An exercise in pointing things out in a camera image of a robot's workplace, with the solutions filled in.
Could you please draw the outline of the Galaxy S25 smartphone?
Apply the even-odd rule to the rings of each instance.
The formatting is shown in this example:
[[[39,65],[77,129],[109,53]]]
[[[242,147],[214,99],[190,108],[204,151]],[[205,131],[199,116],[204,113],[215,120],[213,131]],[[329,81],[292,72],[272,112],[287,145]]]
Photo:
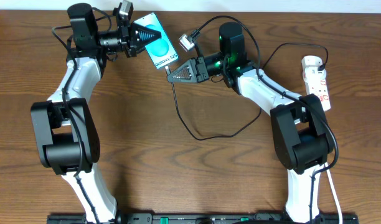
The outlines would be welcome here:
[[[140,19],[135,20],[135,24],[159,31],[161,38],[146,46],[146,50],[156,69],[160,69],[175,62],[179,56],[167,36],[162,24],[155,13],[150,13]]]

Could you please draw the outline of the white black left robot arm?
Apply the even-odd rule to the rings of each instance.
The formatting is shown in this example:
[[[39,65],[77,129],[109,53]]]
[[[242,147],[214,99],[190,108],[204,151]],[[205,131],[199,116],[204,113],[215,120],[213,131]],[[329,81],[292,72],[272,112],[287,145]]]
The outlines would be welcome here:
[[[131,21],[133,4],[123,1],[100,31],[96,7],[77,3],[67,10],[72,35],[62,42],[67,51],[67,71],[47,100],[31,106],[41,164],[61,176],[74,190],[83,214],[51,214],[48,223],[128,223],[101,174],[100,139],[88,103],[107,62],[118,53],[128,58],[140,54],[161,33]]]

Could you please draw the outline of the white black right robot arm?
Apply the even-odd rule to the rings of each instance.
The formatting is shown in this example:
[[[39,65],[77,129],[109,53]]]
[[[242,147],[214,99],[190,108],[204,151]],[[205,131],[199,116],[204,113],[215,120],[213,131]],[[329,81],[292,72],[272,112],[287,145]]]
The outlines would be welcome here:
[[[219,52],[198,53],[174,71],[167,70],[167,80],[175,83],[202,83],[221,75],[228,88],[252,100],[271,119],[275,153],[288,171],[287,222],[317,223],[318,178],[332,166],[330,153],[338,144],[324,114],[320,99],[314,94],[301,96],[270,79],[260,61],[248,59],[244,33],[248,29],[231,18],[219,28]]]

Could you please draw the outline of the white USB charger adapter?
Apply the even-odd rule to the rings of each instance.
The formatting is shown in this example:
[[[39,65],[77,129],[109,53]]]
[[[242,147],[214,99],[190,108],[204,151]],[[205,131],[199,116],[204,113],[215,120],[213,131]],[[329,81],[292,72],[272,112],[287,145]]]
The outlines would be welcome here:
[[[324,80],[326,78],[327,72],[323,67],[323,62],[320,57],[307,55],[303,57],[301,63],[303,68],[302,76],[306,83],[309,83],[310,81]]]

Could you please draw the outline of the white power strip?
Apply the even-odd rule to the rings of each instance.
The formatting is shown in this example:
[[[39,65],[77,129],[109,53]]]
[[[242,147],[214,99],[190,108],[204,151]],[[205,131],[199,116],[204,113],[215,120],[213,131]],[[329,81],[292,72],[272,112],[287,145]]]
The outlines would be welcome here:
[[[310,81],[309,83],[304,83],[306,86],[306,93],[308,95],[316,95],[320,99],[324,111],[330,110],[331,103],[329,99],[326,78],[324,80],[316,80],[314,82]]]

